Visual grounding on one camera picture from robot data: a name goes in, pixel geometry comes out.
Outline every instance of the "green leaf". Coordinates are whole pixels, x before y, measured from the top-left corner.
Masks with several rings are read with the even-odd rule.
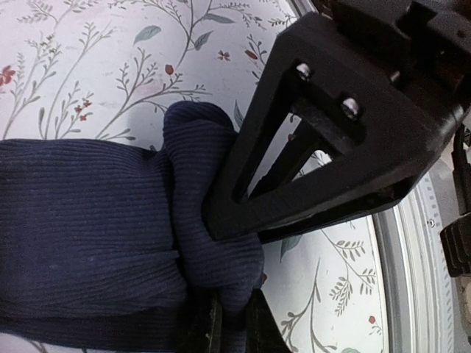
[[[43,119],[44,119],[44,107],[41,107],[39,109],[39,131],[41,131],[41,126],[43,125]]]
[[[234,106],[234,120],[239,129],[242,127],[242,123],[244,122],[244,116],[241,113],[241,110],[238,108],[237,100],[235,101]]]
[[[137,42],[141,42],[143,40],[149,40],[150,38],[154,37],[156,34],[160,33],[162,29],[159,26],[147,26],[139,32],[138,35],[135,36],[134,44]]]
[[[302,235],[296,235],[295,237],[290,237],[288,239],[283,239],[281,242],[281,250],[280,250],[280,262],[283,259],[283,256],[286,252],[294,249],[301,241]]]
[[[220,15],[215,15],[213,13],[207,13],[206,15],[204,15],[203,20],[215,21],[218,24],[233,24],[234,23],[234,21],[231,20],[230,18],[220,16]]]
[[[194,48],[196,49],[196,51],[199,51],[201,47],[204,46],[208,42],[208,39],[211,33],[213,33],[213,31],[200,35],[198,39],[196,39],[196,41],[194,42]]]

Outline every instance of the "ribbed knit fabric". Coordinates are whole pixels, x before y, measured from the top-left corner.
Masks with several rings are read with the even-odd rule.
[[[180,102],[158,153],[96,140],[0,142],[0,329],[75,347],[168,349],[175,326],[188,325],[179,316],[192,311],[188,282],[218,289],[224,352],[243,352],[261,245],[255,235],[215,243],[201,218],[235,136],[218,107]]]

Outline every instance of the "plant stem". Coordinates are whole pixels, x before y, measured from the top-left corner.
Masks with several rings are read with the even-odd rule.
[[[131,108],[133,108],[134,106],[140,104],[140,103],[144,103],[144,102],[147,102],[148,103],[148,100],[149,99],[152,99],[152,98],[155,98],[157,96],[166,96],[168,94],[186,94],[186,93],[193,93],[192,90],[173,90],[171,92],[169,92],[169,88],[171,86],[173,86],[174,84],[172,85],[169,85],[167,88],[163,88],[162,90],[160,90],[159,92],[157,93],[154,93],[150,96],[147,96],[147,97],[144,97],[142,99],[139,99],[135,102],[133,102],[132,104],[129,105],[129,107],[126,107],[124,108],[125,106],[123,105],[123,107],[121,107],[121,109],[118,111],[118,113],[113,117],[113,119],[111,119],[108,124],[106,124],[106,126],[102,129],[102,131],[100,131],[98,133],[98,135],[95,137],[96,139],[100,139],[101,135],[103,132],[105,132],[121,115],[125,114],[125,112],[127,112],[128,110],[130,110]],[[199,94],[209,94],[209,93],[206,93],[206,92],[199,92]]]
[[[336,250],[336,252],[340,255],[340,257],[343,259],[343,261],[345,262],[345,265],[347,265],[352,271],[353,273],[359,278],[361,279],[361,281],[369,287],[369,289],[373,289],[373,287],[363,278],[362,275],[360,275],[353,267],[352,265],[350,265],[350,263],[344,259],[344,257],[342,256],[342,254],[340,253],[340,251],[337,249],[337,245],[327,236],[327,234],[325,233],[325,231],[323,229],[321,229],[321,232],[322,234],[324,234],[324,236],[327,238],[327,240],[329,240],[329,243],[332,244],[333,248]]]
[[[191,43],[191,36],[193,35],[193,29],[194,29],[194,26],[195,26],[193,0],[190,0],[190,12],[191,12],[190,29],[189,29],[189,31],[186,32],[185,49],[183,49],[182,57],[180,58],[180,60],[178,60],[177,68],[183,62],[183,59],[185,59],[186,53],[188,52],[188,48],[189,48],[190,43]]]
[[[56,25],[54,26],[54,31],[57,29],[57,27],[59,26],[60,22],[62,22],[62,20],[76,7],[77,3],[79,2],[79,0],[75,0],[73,2],[71,2],[70,6],[68,7],[68,9],[66,11],[64,11],[64,13],[59,17],[59,19],[56,21]]]
[[[42,343],[40,342],[36,343],[33,340],[28,340],[26,338],[24,338],[24,340],[26,340],[28,343],[34,346],[38,350],[39,353],[48,353],[46,350],[46,347]]]
[[[135,92],[136,88],[138,87],[138,80],[139,80],[139,77],[141,76],[141,73],[142,73],[142,68],[144,66],[144,61],[145,61],[145,55],[144,54],[141,55],[141,64],[140,65],[137,62],[137,60],[135,61],[136,62],[136,75],[135,75],[134,85],[132,85],[132,88],[131,88],[130,92],[127,91],[127,87],[124,85],[125,86],[124,91],[126,92],[126,99],[124,100],[123,105],[121,106],[121,108],[119,108],[116,115],[108,122],[108,124],[105,125],[105,127],[102,129],[102,131],[100,131],[98,133],[98,135],[95,137],[96,139],[100,139],[102,133],[105,132],[108,129],[108,127],[110,127],[111,124],[116,121],[116,119],[118,119],[121,115],[123,115],[126,111],[129,110],[129,107],[126,108],[126,106],[129,103],[129,101],[131,99],[131,96]]]
[[[202,19],[211,11],[211,5],[213,4],[213,0],[210,0],[209,1],[209,4],[208,4],[208,8],[206,9],[206,12],[204,13],[203,16],[201,16],[200,18],[198,18],[194,24],[193,24],[193,27],[195,27],[199,22],[202,21]]]
[[[152,104],[154,107],[160,109],[162,111],[163,114],[165,114],[165,112],[167,111],[168,107],[162,105],[162,104],[158,104],[154,101],[142,101],[143,103],[149,103],[149,104]]]
[[[55,21],[55,23],[57,23],[57,18],[55,18],[55,16],[53,16],[52,14],[48,13],[47,11],[44,11],[43,9],[41,9],[41,7],[38,4],[36,4],[35,2],[33,2],[33,5],[35,5],[35,7],[38,10],[40,10],[44,15],[49,16],[50,18],[52,18]]]
[[[71,125],[68,127],[67,131],[65,131],[62,136],[60,136],[60,139],[63,139],[71,130],[72,130],[72,127],[74,127],[75,123],[77,122],[77,120],[79,120],[79,117],[80,115],[77,114],[77,116],[74,118],[74,120],[72,120],[71,122]]]
[[[72,72],[74,72],[75,68],[79,65],[80,61],[82,61],[83,57],[96,45],[98,44],[98,42],[107,37],[110,32],[108,32],[108,34],[106,35],[103,35],[103,33],[107,30],[107,27],[105,27],[105,29],[103,29],[103,31],[101,32],[95,32],[95,34],[92,34],[92,31],[93,31],[93,25],[90,25],[88,27],[88,34],[87,34],[87,40],[86,42],[84,43],[84,46],[83,46],[83,50],[82,50],[82,53],[80,54],[79,58],[77,59],[77,61],[74,63],[74,65],[72,66],[72,68],[69,70],[69,72],[67,73],[67,76],[65,76],[65,79],[63,80],[62,84],[59,86],[59,90],[57,90],[56,92],[56,95],[54,97],[54,100],[52,101],[52,104],[51,104],[51,108],[49,109],[49,114],[48,114],[48,117],[47,117],[47,121],[46,121],[46,128],[44,129],[44,140],[47,140],[47,134],[48,134],[48,131],[49,131],[49,125],[51,123],[51,118],[52,118],[52,112],[54,110],[54,107],[57,103],[57,100],[59,99],[59,95],[62,93],[62,89],[65,87],[65,84],[67,83],[68,79],[70,78],[70,76],[72,75]],[[94,42],[91,43],[92,39],[94,37],[98,36],[97,39],[95,39]]]
[[[29,97],[27,99],[24,99],[24,92],[26,90],[26,87],[31,82],[32,75],[34,74],[36,67],[41,63],[41,59],[42,59],[41,55],[39,55],[36,58],[35,63],[33,64],[33,67],[32,67],[32,69],[29,73],[28,79],[26,80],[26,84],[25,84],[24,88],[21,90],[21,93],[20,93],[19,97],[18,98],[15,97],[15,104],[14,104],[14,107],[13,107],[12,114],[11,114],[10,118],[8,119],[7,126],[5,127],[5,131],[4,131],[4,134],[3,134],[3,139],[7,138],[8,132],[10,131],[10,128],[13,125],[13,122],[15,121],[16,117],[21,113],[21,111],[23,111],[23,109],[25,107],[27,107],[32,102],[33,98],[35,97],[36,92],[39,91],[40,87],[43,85],[43,83],[48,78],[49,71],[51,70],[52,66],[54,65],[54,60],[55,60],[55,58],[57,57],[57,55],[59,53],[59,47],[60,46],[57,46],[56,52],[54,53],[53,57],[51,58],[50,64],[48,66],[46,66],[46,69],[44,70],[44,73],[43,73],[43,77],[41,78],[39,83],[37,83],[36,86],[34,86],[33,89],[31,89],[31,93],[30,93]],[[23,99],[23,104],[19,107],[18,103],[22,99]]]
[[[330,353],[324,345],[319,341],[319,339],[316,336],[316,333],[314,332],[314,301],[311,304],[311,325],[310,325],[310,331],[311,331],[311,347],[312,347],[312,352],[315,352],[315,346],[318,346],[321,351],[324,353]]]
[[[40,46],[37,46],[36,47],[36,58],[35,58],[35,61],[32,64],[31,71],[29,72],[28,78],[26,79],[26,83],[24,84],[23,88],[18,92],[19,93],[18,96],[15,97],[15,103],[13,105],[13,110],[12,110],[12,113],[11,113],[10,117],[8,118],[7,127],[5,128],[5,131],[3,133],[3,138],[2,138],[3,140],[5,138],[7,138],[7,134],[10,131],[10,128],[13,124],[13,121],[16,119],[16,117],[18,116],[20,111],[23,110],[23,107],[22,107],[22,108],[20,108],[20,110],[17,111],[17,109],[19,107],[19,104],[20,104],[20,101],[24,97],[24,91],[26,90],[26,87],[28,87],[29,83],[31,82],[32,76],[33,76],[37,66],[39,65],[40,57],[41,57]]]

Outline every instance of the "black mount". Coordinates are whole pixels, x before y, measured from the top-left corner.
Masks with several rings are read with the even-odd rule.
[[[366,2],[332,1],[335,21],[310,13],[278,36],[203,208],[215,240],[267,243],[392,207],[460,126],[470,21],[432,1]],[[295,138],[248,194],[289,113],[302,119]],[[293,181],[316,150],[333,161]]]

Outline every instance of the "red flower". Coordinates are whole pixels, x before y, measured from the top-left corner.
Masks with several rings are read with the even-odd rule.
[[[0,73],[0,87],[3,85],[8,85],[12,82],[12,77],[15,76],[16,71],[12,70],[11,65],[5,66]]]
[[[247,54],[247,56],[248,56],[250,59],[258,60],[257,55],[255,55],[254,53],[252,53],[250,50],[246,50],[246,51],[245,51],[245,54]]]
[[[165,65],[165,72],[167,75],[173,75],[174,67],[172,65]]]

